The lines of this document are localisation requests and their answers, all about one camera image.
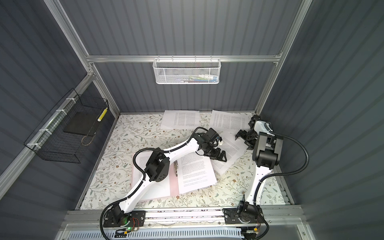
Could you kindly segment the pink paper folder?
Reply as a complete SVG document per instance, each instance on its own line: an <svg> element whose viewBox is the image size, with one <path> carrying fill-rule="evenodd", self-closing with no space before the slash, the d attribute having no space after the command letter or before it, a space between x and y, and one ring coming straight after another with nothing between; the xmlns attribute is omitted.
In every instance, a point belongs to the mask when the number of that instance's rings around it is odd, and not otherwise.
<svg viewBox="0 0 384 240"><path fill-rule="evenodd" d="M171 188L170 197L176 197L181 195L179 194L178 177L175 176L173 163L170 165L170 170L168 175L170 175L170 188Z"/></svg>

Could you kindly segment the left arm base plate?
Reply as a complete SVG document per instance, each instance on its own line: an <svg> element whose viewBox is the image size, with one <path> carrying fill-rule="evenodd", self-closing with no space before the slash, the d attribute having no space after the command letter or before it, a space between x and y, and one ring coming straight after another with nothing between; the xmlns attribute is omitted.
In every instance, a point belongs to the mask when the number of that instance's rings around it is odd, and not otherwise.
<svg viewBox="0 0 384 240"><path fill-rule="evenodd" d="M124 214L122 212L114 212L108 210L104 216L104 228L138 228L144 226L146 218L146 211L132 211L131 213Z"/></svg>

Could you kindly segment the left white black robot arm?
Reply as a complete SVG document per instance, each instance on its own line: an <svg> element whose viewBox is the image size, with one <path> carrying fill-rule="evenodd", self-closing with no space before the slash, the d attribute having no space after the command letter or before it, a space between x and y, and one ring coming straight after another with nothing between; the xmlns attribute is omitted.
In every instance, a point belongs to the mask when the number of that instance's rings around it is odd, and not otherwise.
<svg viewBox="0 0 384 240"><path fill-rule="evenodd" d="M127 217L148 191L149 187L163 181L169 174L171 164L188 154L203 151L203 157L226 162L226 151L219 148L222 141L222 137L214 129L210 128L207 130L203 127L197 127L186 141L172 148L164 150L160 148L144 148L137 151L133 156L133 164L142 174L142 178L124 198L106 207L106 213L102 215L102 218L105 221L111 220L115 225L119 226L128 224L129 220ZM143 152L151 153L145 168L141 168L136 162L138 155Z"/></svg>

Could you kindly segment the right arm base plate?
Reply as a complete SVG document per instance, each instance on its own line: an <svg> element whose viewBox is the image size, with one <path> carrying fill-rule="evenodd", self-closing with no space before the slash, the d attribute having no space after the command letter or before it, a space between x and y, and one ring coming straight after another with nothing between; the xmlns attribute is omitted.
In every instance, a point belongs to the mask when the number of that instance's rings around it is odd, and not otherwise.
<svg viewBox="0 0 384 240"><path fill-rule="evenodd" d="M224 208L224 219L227 225L233 224L263 224L264 221L259 215L261 210L256 210L254 206L251 208L243 209L242 211L237 208Z"/></svg>

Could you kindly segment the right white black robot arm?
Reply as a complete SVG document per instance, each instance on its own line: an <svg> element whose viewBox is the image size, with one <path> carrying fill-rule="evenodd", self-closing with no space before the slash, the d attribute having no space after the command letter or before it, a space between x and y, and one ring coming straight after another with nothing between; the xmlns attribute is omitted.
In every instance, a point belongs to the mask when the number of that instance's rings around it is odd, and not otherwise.
<svg viewBox="0 0 384 240"><path fill-rule="evenodd" d="M271 124L262 121L258 115L252 116L249 122L250 130L240 130L235 138L242 138L252 150L252 161L255 163L254 173L243 199L240 201L237 216L242 223L250 223L259 218L262 188L262 177L270 174L279 164L283 147L283 138L276 136Z"/></svg>

